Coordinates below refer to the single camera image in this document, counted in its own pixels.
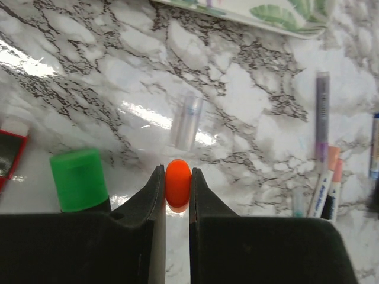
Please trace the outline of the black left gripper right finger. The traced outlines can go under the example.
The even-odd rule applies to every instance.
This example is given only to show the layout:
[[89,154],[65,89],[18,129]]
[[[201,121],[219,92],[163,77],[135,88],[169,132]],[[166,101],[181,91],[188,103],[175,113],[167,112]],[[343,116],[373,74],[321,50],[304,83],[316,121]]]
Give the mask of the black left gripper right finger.
[[198,168],[189,207],[192,283],[357,283],[343,239],[326,220],[240,216]]

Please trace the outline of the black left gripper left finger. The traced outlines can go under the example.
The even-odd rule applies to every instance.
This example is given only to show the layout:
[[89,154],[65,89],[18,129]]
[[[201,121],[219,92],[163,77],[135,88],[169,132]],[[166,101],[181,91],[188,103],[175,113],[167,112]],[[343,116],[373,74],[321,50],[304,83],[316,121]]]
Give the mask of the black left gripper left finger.
[[110,213],[1,215],[1,282],[164,283],[164,177]]

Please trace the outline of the orange highlighter cap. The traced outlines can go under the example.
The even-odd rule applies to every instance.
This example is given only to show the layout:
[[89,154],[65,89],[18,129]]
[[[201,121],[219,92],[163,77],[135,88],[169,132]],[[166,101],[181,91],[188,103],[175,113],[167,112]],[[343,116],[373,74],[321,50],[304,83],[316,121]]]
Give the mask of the orange highlighter cap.
[[181,213],[189,205],[191,196],[191,170],[181,159],[175,159],[165,170],[165,198],[173,212]]

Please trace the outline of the blue tip thin pen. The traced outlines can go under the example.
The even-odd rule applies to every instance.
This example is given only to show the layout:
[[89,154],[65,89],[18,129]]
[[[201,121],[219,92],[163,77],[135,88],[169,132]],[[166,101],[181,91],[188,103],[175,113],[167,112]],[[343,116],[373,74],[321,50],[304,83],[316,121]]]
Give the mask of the blue tip thin pen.
[[370,178],[378,179],[378,123],[379,114],[374,114],[372,124],[372,145],[371,145],[371,159],[370,159]]

